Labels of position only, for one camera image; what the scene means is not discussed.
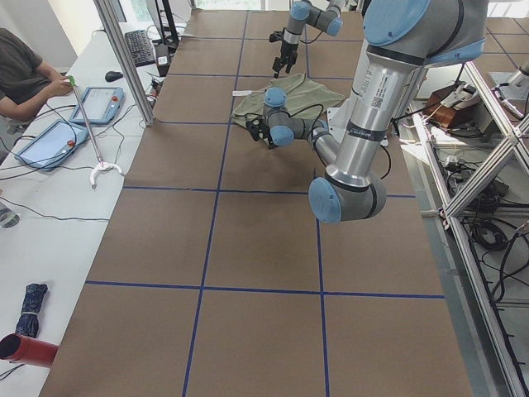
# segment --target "blue tablet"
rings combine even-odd
[[[123,88],[88,87],[81,96],[90,124],[106,125],[117,115],[123,103]],[[75,107],[69,122],[84,125],[79,105]]]
[[[52,171],[86,141],[88,130],[57,120],[15,154],[15,159],[43,171]]]

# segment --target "white table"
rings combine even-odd
[[[124,31],[132,30],[123,26]],[[119,86],[124,89],[125,102],[117,115],[121,117],[134,103],[126,80],[119,79],[107,83],[104,75],[109,70],[121,70],[116,56],[104,32],[97,32],[87,48],[76,60],[69,74],[73,75],[81,91],[88,86]],[[151,74],[158,74],[156,65],[138,68],[144,88],[150,84]],[[48,104],[57,108],[76,104],[74,94],[52,98]],[[42,112],[49,110],[44,106]],[[61,109],[60,114],[68,119],[71,109]],[[25,135],[37,135],[58,119],[51,112],[37,118]],[[117,163],[128,172],[144,130],[140,112],[134,107],[117,124],[117,129],[126,137]],[[95,128],[97,134],[103,128]],[[98,138],[99,148],[107,161],[114,161],[121,137],[112,129],[105,137]],[[17,143],[19,151],[27,140]],[[63,163],[68,167],[97,164],[90,142],[82,145]],[[0,169],[20,165],[13,155],[9,155]],[[0,170],[0,179],[19,175],[31,170],[20,167],[13,170]],[[44,214],[60,218],[110,218],[123,185],[123,177],[117,171],[100,173],[98,186],[92,189],[88,180],[90,169],[57,169],[50,173],[37,171],[10,180],[0,180],[2,196],[15,203],[24,204]],[[58,221],[41,218],[30,211],[5,203],[15,210],[21,221],[11,229],[0,227],[0,337],[14,332],[20,316],[25,287],[30,283],[46,283],[43,309],[39,315],[41,330],[38,338],[59,345],[69,319],[74,311],[86,275],[99,243],[107,227],[107,222]],[[0,373],[13,368],[13,364],[0,361]],[[0,383],[0,395],[32,397],[37,396],[45,382],[49,370],[36,366],[24,366]]]

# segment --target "black mouse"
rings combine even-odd
[[[122,72],[114,72],[113,70],[111,70],[110,72],[107,72],[107,74],[105,74],[105,80],[108,83],[111,83],[112,81],[116,81],[116,80],[120,79],[121,77],[123,77],[123,73]]]

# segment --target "person's hand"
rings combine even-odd
[[[52,81],[42,91],[45,91],[49,98],[53,98],[71,93],[73,89],[68,77],[64,76],[62,79]]]

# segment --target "red cylinder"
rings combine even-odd
[[[0,359],[50,368],[58,348],[33,337],[12,333],[0,341]]]

